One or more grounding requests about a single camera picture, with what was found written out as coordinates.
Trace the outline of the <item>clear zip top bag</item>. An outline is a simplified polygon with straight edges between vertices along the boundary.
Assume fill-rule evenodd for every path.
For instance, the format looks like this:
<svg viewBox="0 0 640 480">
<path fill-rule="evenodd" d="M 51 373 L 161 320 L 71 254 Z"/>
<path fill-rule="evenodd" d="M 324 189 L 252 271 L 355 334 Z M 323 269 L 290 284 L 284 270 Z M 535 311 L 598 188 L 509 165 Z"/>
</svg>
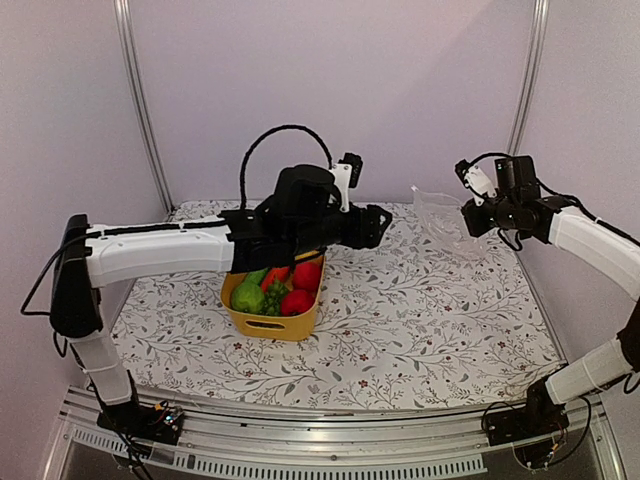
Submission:
<svg viewBox="0 0 640 480">
<path fill-rule="evenodd" d="M 469 260 L 485 256 L 486 242 L 468 233 L 459 199 L 444 193 L 425 192 L 416 185 L 411 186 L 411 191 L 414 213 L 434 247 Z"/>
</svg>

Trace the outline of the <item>green apple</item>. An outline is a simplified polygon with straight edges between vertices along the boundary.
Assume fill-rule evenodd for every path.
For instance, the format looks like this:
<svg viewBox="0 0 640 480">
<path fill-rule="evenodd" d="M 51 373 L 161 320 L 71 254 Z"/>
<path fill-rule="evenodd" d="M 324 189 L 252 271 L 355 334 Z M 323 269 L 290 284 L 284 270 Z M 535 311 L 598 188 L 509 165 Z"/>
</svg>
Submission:
<svg viewBox="0 0 640 480">
<path fill-rule="evenodd" d="M 235 311 L 259 314 L 265 303 L 265 294 L 254 283 L 241 283 L 231 294 L 231 308 Z"/>
</svg>

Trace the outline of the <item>yellow plastic basket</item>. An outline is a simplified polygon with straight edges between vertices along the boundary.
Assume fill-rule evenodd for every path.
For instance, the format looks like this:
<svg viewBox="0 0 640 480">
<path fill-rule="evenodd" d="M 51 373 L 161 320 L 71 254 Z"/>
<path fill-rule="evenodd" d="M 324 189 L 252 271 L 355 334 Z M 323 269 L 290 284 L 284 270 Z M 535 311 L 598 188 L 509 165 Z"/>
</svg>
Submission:
<svg viewBox="0 0 640 480">
<path fill-rule="evenodd" d="M 297 257 L 302 263 L 320 268 L 318 288 L 312 293 L 309 308 L 297 315 L 269 316 L 234 310 L 231 304 L 233 290 L 245 279 L 245 274 L 227 274 L 220 292 L 220 300 L 232 323 L 245 336 L 271 340 L 298 342 L 308 338 L 314 330 L 319 305 L 320 288 L 323 286 L 325 257 L 319 251 Z"/>
</svg>

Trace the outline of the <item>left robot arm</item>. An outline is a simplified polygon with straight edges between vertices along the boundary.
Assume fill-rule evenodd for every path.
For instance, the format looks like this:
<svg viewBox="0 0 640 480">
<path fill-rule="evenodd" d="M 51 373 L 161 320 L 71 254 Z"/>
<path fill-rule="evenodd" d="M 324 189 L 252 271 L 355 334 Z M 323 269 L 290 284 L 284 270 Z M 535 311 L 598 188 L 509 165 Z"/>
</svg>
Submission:
<svg viewBox="0 0 640 480">
<path fill-rule="evenodd" d="M 136 226 L 90 225 L 68 220 L 55 256 L 49 321 L 69 340 L 111 419 L 128 434 L 148 426 L 135 385 L 122 365 L 99 307 L 101 288 L 121 281 L 189 271 L 248 273 L 293 265 L 331 245 L 374 249 L 391 224 L 387 210 L 353 205 L 351 166 L 283 169 L 274 193 L 250 209 L 190 222 Z"/>
</svg>

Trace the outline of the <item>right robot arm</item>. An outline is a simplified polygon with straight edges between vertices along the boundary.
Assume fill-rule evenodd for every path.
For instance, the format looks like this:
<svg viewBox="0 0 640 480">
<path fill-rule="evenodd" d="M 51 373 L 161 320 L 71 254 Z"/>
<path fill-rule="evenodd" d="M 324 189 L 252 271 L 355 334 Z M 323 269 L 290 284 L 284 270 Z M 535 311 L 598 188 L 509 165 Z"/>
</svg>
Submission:
<svg viewBox="0 0 640 480">
<path fill-rule="evenodd" d="M 575 323 L 589 315 L 587 330 L 596 334 L 592 350 L 529 387 L 517 427 L 537 436 L 563 406 L 588 393 L 605 391 L 639 370 L 639 243 L 592 214 L 574 195 L 546 186 L 529 156 L 492 152 L 495 175 L 481 168 L 481 158 L 461 160 L 455 173 L 472 199 L 461 208 L 468 232 L 514 235 L 519 250 L 532 238 L 572 255 L 593 272 L 561 274 L 554 284 L 572 294 L 567 317 Z"/>
</svg>

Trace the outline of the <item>red apple far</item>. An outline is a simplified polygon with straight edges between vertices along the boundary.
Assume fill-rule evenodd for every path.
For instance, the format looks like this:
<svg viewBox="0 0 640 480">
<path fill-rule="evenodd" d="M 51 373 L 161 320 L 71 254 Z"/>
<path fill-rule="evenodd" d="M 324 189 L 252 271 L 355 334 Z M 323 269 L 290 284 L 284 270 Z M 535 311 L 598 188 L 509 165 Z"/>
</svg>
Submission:
<svg viewBox="0 0 640 480">
<path fill-rule="evenodd" d="M 322 268 L 314 262 L 298 264 L 293 273 L 292 285 L 297 290 L 316 292 L 322 279 Z"/>
</svg>

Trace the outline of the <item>red apple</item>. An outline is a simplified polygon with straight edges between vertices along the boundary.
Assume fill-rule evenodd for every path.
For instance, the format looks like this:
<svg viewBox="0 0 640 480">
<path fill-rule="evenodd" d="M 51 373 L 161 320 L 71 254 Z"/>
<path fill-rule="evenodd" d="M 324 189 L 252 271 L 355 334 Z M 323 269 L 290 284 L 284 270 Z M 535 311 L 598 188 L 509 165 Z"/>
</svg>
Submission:
<svg viewBox="0 0 640 480">
<path fill-rule="evenodd" d="M 316 292 L 322 279 L 322 268 L 314 262 L 298 264 L 293 273 L 292 285 L 297 290 Z"/>
<path fill-rule="evenodd" d="M 289 292 L 281 301 L 280 313 L 282 316 L 297 316 L 307 312 L 315 302 L 312 293 L 296 289 Z"/>
</svg>

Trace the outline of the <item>orange carrot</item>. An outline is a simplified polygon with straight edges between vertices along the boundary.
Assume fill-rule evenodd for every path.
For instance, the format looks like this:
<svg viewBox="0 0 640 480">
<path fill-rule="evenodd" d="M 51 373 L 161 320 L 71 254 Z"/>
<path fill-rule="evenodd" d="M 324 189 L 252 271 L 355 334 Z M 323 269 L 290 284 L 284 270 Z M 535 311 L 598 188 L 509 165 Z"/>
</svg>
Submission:
<svg viewBox="0 0 640 480">
<path fill-rule="evenodd" d="M 270 269 L 261 283 L 261 288 L 267 292 L 268 288 L 275 282 L 284 284 L 289 277 L 290 269 L 288 267 L 277 267 Z"/>
</svg>

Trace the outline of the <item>green cucumber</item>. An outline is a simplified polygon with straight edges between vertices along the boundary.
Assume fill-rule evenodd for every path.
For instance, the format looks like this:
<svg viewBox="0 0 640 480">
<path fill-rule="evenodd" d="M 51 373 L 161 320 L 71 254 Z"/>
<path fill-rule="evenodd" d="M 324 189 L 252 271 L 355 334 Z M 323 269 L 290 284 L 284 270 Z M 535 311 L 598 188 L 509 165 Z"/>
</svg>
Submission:
<svg viewBox="0 0 640 480">
<path fill-rule="evenodd" d="M 269 271 L 270 271 L 270 268 L 267 267 L 261 270 L 249 272 L 246 274 L 244 278 L 244 283 L 250 283 L 250 284 L 255 284 L 257 286 L 261 286 L 262 282 L 266 278 Z"/>
</svg>

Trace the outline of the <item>green grape bunch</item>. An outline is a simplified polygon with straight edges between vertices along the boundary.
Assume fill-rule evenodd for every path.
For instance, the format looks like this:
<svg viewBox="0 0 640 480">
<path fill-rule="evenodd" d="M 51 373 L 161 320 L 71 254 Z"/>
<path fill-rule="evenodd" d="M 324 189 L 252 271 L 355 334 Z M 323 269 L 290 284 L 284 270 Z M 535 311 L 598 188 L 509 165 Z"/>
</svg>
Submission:
<svg viewBox="0 0 640 480">
<path fill-rule="evenodd" d="M 261 311 L 265 316 L 280 316 L 283 299 L 290 293 L 289 288 L 279 280 L 271 283 L 264 294 L 264 305 Z"/>
</svg>

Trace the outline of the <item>red apple near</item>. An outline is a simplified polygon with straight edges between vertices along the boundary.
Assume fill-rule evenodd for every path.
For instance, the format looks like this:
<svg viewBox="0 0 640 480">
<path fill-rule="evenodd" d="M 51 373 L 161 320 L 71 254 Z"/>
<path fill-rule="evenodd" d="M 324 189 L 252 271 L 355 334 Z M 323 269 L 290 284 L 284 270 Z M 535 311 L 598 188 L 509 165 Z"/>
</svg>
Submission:
<svg viewBox="0 0 640 480">
<path fill-rule="evenodd" d="M 297 316 L 307 312 L 315 302 L 312 293 L 296 289 L 289 292 L 281 301 L 280 313 L 282 316 Z"/>
</svg>

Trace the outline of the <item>floral table mat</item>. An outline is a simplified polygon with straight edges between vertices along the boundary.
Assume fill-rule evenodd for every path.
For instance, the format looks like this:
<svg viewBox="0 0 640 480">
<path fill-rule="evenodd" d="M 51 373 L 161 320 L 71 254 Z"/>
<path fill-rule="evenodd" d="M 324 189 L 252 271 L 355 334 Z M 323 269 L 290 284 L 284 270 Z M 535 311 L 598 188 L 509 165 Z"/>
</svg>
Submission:
<svg viewBox="0 0 640 480">
<path fill-rule="evenodd" d="M 112 337 L 138 386 L 302 408 L 453 408 L 521 399 L 556 349 L 515 254 L 439 247 L 408 204 L 375 250 L 330 249 L 315 328 L 250 338 L 217 273 L 138 280 Z"/>
</svg>

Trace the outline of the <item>right aluminium frame post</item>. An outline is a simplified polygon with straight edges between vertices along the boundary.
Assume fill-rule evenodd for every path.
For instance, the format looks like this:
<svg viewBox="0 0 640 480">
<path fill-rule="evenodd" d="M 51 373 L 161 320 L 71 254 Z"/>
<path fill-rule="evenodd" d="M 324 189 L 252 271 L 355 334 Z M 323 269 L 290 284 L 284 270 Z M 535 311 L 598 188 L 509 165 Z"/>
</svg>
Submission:
<svg viewBox="0 0 640 480">
<path fill-rule="evenodd" d="M 549 16 L 549 4 L 549 0 L 535 0 L 533 3 L 524 75 L 507 144 L 507 152 L 510 155 L 515 155 L 519 152 L 524 138 L 531 105 L 533 103 L 537 77 L 542 62 Z"/>
</svg>

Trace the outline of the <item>aluminium frame post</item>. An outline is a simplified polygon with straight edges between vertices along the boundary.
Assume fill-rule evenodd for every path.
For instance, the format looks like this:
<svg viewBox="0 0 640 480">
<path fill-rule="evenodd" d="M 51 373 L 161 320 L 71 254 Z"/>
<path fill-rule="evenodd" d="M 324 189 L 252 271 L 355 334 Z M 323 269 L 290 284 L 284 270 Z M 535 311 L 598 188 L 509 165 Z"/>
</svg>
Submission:
<svg viewBox="0 0 640 480">
<path fill-rule="evenodd" d="M 519 152 L 524 138 L 531 105 L 533 103 L 537 77 L 542 62 L 549 16 L 549 4 L 549 0 L 535 0 L 533 3 L 524 75 L 507 144 L 507 152 L 510 155 L 515 155 Z"/>
<path fill-rule="evenodd" d="M 169 182 L 158 149 L 148 102 L 144 92 L 142 71 L 135 43 L 130 2 L 127 0 L 115 0 L 113 5 L 125 72 L 131 92 L 131 99 L 139 126 L 141 140 L 161 205 L 167 214 L 171 214 L 175 210 L 175 203 L 173 196 L 171 195 Z"/>
</svg>

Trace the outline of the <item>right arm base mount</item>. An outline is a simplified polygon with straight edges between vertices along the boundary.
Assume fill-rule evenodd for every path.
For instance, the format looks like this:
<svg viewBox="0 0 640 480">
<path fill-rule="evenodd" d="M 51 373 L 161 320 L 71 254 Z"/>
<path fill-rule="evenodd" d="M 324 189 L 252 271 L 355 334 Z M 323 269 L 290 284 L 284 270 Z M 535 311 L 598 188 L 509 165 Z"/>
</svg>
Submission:
<svg viewBox="0 0 640 480">
<path fill-rule="evenodd" d="M 539 436 L 541 442 L 517 447 L 516 460 L 528 469 L 549 467 L 567 440 L 569 420 L 564 405 L 552 402 L 545 385 L 537 380 L 527 388 L 525 404 L 515 407 L 506 402 L 494 402 L 483 413 L 481 429 L 491 446 L 503 445 Z"/>
</svg>

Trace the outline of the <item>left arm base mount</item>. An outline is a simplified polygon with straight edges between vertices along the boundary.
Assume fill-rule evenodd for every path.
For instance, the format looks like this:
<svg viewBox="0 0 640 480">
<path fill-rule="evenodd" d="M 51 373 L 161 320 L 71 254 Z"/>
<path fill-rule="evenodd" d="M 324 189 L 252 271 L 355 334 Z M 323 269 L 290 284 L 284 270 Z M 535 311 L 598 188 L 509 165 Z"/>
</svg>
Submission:
<svg viewBox="0 0 640 480">
<path fill-rule="evenodd" d="M 177 445 L 184 424 L 184 410 L 170 406 L 166 400 L 154 406 L 139 402 L 136 390 L 131 398 L 118 405 L 107 405 L 96 394 L 100 405 L 97 425 L 123 436 L 167 445 Z"/>
</svg>

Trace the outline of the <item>left aluminium frame post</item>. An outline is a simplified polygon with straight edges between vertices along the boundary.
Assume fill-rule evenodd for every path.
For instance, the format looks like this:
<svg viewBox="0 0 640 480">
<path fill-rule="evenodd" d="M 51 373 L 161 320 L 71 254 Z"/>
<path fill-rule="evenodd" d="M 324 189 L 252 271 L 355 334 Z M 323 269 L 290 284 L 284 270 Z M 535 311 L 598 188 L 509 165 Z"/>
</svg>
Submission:
<svg viewBox="0 0 640 480">
<path fill-rule="evenodd" d="M 144 92 L 142 71 L 135 43 L 130 2 L 127 0 L 115 0 L 113 5 L 125 72 L 131 92 L 131 99 L 139 126 L 141 140 L 161 205 L 167 214 L 171 214 L 175 210 L 175 203 L 173 196 L 171 195 L 169 182 L 158 149 L 148 102 Z"/>
</svg>

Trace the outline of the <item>front aluminium rail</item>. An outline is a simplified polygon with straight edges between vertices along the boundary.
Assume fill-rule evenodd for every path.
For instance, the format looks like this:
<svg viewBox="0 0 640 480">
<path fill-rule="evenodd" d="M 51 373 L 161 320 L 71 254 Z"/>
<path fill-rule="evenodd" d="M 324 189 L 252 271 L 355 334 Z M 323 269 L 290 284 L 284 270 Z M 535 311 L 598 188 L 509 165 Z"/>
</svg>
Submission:
<svg viewBox="0 0 640 480">
<path fill-rule="evenodd" d="M 627 479 L 598 397 L 567 407 L 569 428 L 548 467 L 550 436 L 491 445 L 485 406 L 444 410 L 311 410 L 141 388 L 141 401 L 185 411 L 176 445 L 124 442 L 97 424 L 92 392 L 70 388 L 46 458 L 46 479 Z"/>
</svg>

